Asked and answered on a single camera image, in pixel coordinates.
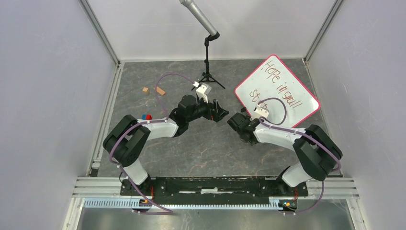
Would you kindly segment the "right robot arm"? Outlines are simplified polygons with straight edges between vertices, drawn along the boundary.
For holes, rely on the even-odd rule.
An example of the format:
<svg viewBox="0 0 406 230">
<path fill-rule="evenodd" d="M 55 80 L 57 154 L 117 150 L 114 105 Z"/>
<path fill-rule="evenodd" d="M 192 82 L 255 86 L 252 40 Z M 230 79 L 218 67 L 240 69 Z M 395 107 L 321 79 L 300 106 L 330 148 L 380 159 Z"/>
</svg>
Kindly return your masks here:
<svg viewBox="0 0 406 230">
<path fill-rule="evenodd" d="M 331 172 L 341 169 L 342 151 L 319 126 L 292 128 L 270 123 L 264 117 L 251 119 L 241 113 L 227 122 L 243 142 L 255 145 L 268 143 L 293 151 L 299 162 L 287 167 L 279 176 L 277 191 L 290 195 L 302 182 L 324 181 Z"/>
</svg>

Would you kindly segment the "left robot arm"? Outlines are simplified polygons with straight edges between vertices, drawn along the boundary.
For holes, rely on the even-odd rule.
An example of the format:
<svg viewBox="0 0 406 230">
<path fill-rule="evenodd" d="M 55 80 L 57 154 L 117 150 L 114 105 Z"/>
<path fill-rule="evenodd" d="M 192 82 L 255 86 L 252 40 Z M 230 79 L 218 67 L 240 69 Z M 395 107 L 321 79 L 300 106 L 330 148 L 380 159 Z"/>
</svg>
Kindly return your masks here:
<svg viewBox="0 0 406 230">
<path fill-rule="evenodd" d="M 136 119 L 124 116 L 103 141 L 109 159 L 132 182 L 138 195 L 150 190 L 149 174 L 143 168 L 139 156 L 147 141 L 158 138 L 174 138 L 189 128 L 189 123 L 201 117 L 219 122 L 229 111 L 220 107 L 218 101 L 205 102 L 192 95 L 182 97 L 178 106 L 168 117 L 162 119 Z"/>
</svg>

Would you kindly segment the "pink framed whiteboard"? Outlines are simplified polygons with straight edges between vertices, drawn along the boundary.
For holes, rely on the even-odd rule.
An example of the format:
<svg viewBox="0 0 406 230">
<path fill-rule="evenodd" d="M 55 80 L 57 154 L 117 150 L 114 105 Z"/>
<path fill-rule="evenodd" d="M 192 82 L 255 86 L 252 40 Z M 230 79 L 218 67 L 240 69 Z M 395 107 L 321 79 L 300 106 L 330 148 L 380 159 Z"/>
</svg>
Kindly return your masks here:
<svg viewBox="0 0 406 230">
<path fill-rule="evenodd" d="M 264 60 L 236 88 L 235 95 L 249 114 L 259 101 L 269 111 L 267 119 L 286 127 L 295 127 L 317 112 L 321 104 L 275 54 Z"/>
</svg>

